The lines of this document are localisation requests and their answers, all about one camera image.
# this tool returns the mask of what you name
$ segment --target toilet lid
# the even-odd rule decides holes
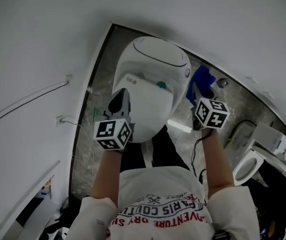
[[[286,173],[286,165],[275,155],[268,153],[267,151],[258,146],[254,146],[252,147],[252,149],[258,154],[260,154],[260,156],[263,157],[263,159],[267,161],[271,166],[275,167],[282,173]]]
[[[130,99],[131,124],[134,124],[133,143],[142,143],[154,137],[171,116],[173,94],[154,83],[133,74],[126,74],[115,92],[126,88]]]
[[[263,164],[264,159],[257,152],[249,149],[242,160],[233,170],[235,186],[241,185],[248,181]]]

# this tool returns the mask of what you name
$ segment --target white t-shirt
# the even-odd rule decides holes
[[[84,198],[67,239],[210,240],[218,231],[232,240],[260,239],[248,187],[216,192],[206,206],[204,197],[203,186],[182,167],[127,170],[120,174],[118,208],[109,198]]]

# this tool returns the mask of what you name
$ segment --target blue cloth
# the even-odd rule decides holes
[[[209,91],[211,84],[213,84],[215,80],[215,77],[210,74],[210,70],[206,66],[199,66],[199,68],[191,77],[191,80],[188,84],[186,98],[189,100],[189,102],[192,103],[193,106],[196,106],[193,99],[193,83],[196,83],[201,94],[206,97],[206,94]]]

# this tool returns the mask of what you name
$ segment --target electrical outlet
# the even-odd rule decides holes
[[[271,98],[271,99],[274,99],[273,95],[272,95],[270,92],[268,92],[268,91],[262,91],[262,93],[263,93],[266,97]]]
[[[58,127],[59,125],[62,125],[64,124],[62,122],[64,116],[63,115],[59,115],[58,117],[55,118],[55,127]]]
[[[67,82],[67,81],[71,81],[71,79],[72,79],[72,75],[71,74],[66,74],[65,75],[65,81]]]
[[[246,76],[245,77],[248,81],[250,81],[252,84],[258,84],[259,82],[256,81],[252,76]]]

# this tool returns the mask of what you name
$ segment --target person's arm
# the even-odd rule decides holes
[[[202,130],[202,137],[205,137],[211,129]],[[229,162],[225,156],[223,146],[217,130],[202,141],[206,164],[206,175],[208,185],[208,198],[214,193],[234,186],[233,175]]]
[[[91,197],[109,198],[116,207],[119,198],[121,158],[119,152],[104,151],[91,191]]]

